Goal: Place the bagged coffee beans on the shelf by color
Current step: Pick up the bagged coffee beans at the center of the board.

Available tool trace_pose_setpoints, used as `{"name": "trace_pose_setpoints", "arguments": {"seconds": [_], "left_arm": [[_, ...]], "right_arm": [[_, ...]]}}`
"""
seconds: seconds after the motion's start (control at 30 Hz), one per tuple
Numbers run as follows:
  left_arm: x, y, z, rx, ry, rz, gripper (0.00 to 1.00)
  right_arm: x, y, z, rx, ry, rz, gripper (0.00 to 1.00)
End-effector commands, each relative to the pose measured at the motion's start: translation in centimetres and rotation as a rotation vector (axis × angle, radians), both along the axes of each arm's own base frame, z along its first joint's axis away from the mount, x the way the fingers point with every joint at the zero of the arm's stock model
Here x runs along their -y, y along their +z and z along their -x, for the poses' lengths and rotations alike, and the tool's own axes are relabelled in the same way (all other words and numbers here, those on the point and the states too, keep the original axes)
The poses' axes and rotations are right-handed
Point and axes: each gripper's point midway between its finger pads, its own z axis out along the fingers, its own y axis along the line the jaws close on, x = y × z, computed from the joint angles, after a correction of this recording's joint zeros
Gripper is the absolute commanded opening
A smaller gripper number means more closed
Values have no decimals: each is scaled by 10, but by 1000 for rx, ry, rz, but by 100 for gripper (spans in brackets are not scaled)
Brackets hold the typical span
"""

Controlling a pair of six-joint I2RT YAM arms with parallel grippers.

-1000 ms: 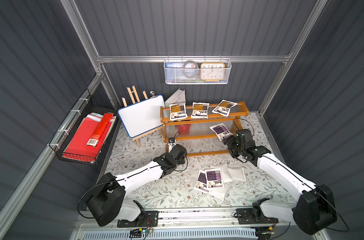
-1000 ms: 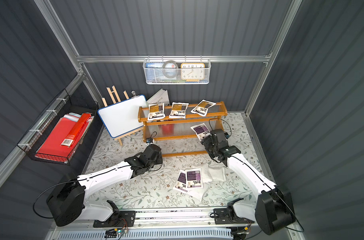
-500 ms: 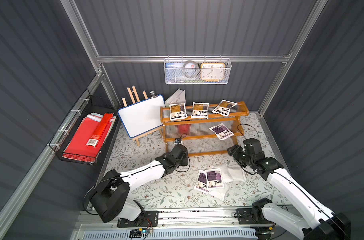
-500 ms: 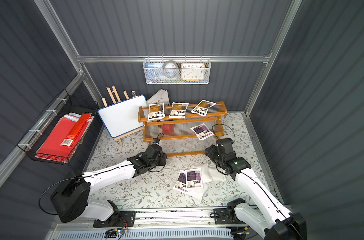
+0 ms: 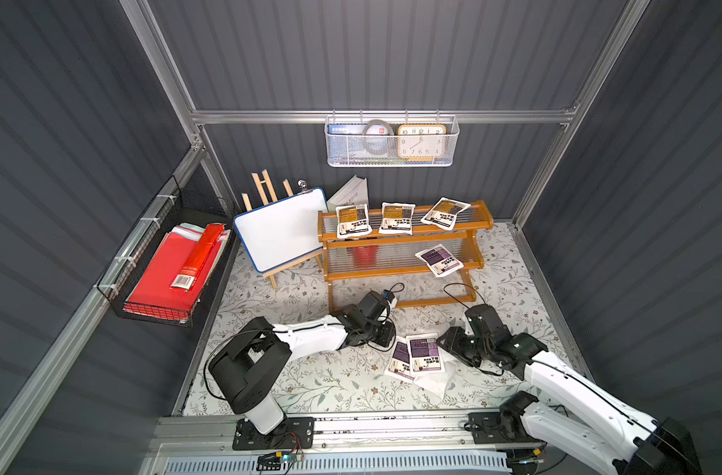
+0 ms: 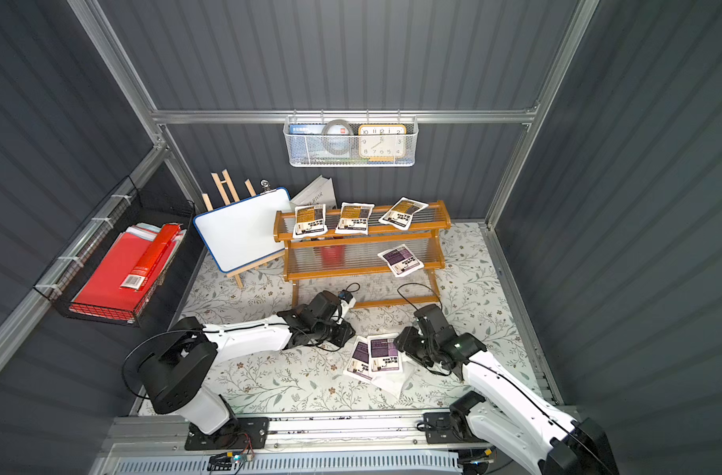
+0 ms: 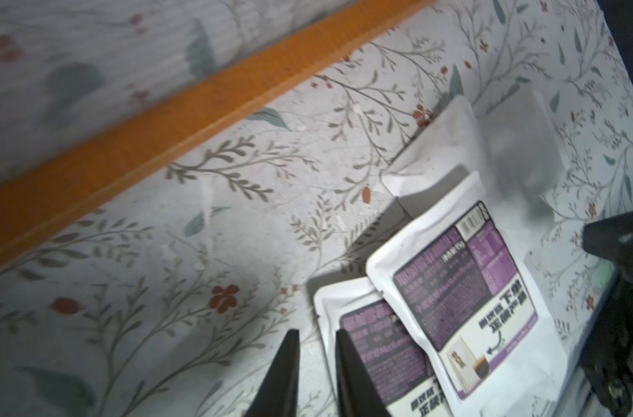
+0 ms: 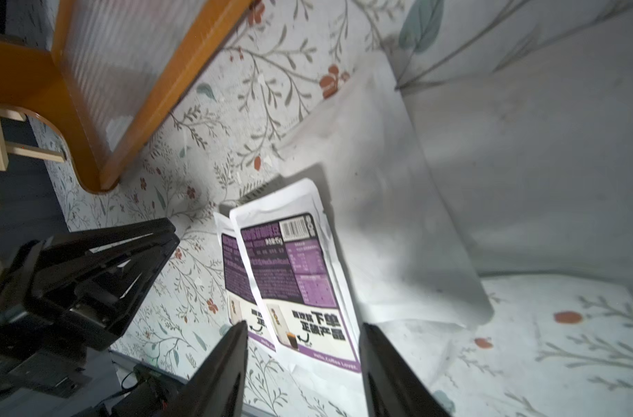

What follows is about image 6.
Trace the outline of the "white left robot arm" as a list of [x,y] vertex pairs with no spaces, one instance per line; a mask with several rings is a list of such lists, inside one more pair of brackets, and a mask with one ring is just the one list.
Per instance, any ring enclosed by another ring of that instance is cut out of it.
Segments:
[[315,348],[325,342],[343,348],[355,336],[346,320],[355,305],[349,290],[322,291],[307,304],[250,323],[213,325],[184,318],[138,346],[148,354],[139,360],[137,374],[157,414],[181,416],[207,437],[224,429],[235,431],[233,410],[208,387],[208,372],[254,353]]

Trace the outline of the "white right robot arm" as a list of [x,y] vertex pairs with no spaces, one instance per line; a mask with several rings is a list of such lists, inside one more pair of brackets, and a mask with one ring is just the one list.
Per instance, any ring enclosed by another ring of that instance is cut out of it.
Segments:
[[535,394],[508,372],[478,338],[459,334],[442,308],[414,312],[416,325],[394,340],[399,352],[471,390],[449,407],[457,441],[485,441],[530,474],[617,474],[612,447],[595,421],[582,421]]

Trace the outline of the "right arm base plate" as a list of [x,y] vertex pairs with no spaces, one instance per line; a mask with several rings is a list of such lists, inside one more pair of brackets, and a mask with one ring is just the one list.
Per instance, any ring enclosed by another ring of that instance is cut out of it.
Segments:
[[416,429],[424,433],[430,445],[448,443],[487,443],[471,433],[466,422],[449,412],[424,413],[416,423]]

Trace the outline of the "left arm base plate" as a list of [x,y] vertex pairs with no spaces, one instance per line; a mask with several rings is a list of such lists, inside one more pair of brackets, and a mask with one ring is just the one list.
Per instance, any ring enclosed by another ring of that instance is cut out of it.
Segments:
[[226,423],[212,435],[206,435],[194,424],[189,425],[185,442],[187,451],[261,449],[265,447],[270,420],[265,417],[238,418]]

